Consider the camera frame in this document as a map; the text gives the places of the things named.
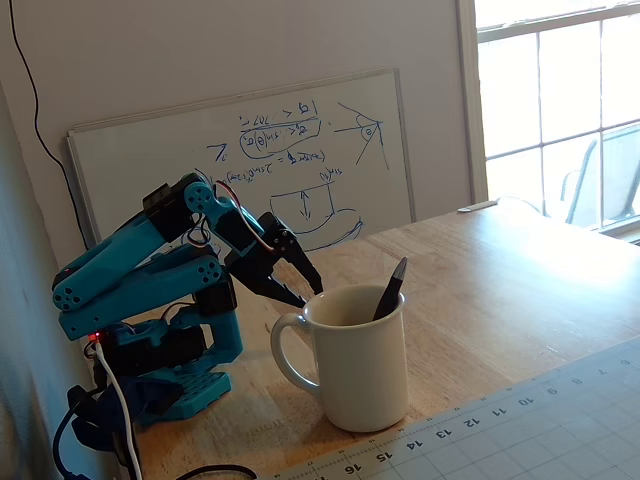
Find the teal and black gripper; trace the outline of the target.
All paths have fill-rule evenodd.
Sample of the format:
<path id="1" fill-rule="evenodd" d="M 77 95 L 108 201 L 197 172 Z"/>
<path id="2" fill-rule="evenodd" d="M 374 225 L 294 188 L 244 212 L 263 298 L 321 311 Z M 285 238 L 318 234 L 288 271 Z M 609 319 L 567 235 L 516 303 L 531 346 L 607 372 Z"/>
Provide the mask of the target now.
<path id="1" fill-rule="evenodd" d="M 230 198 L 214 198 L 224 210 L 213 230 L 230 248 L 224 265 L 235 279 L 254 294 L 301 308 L 306 300 L 273 276 L 274 265 L 284 260 L 302 275 L 314 294 L 323 292 L 320 273 L 278 217 L 266 212 L 256 219 L 244 208 L 238 210 Z"/>

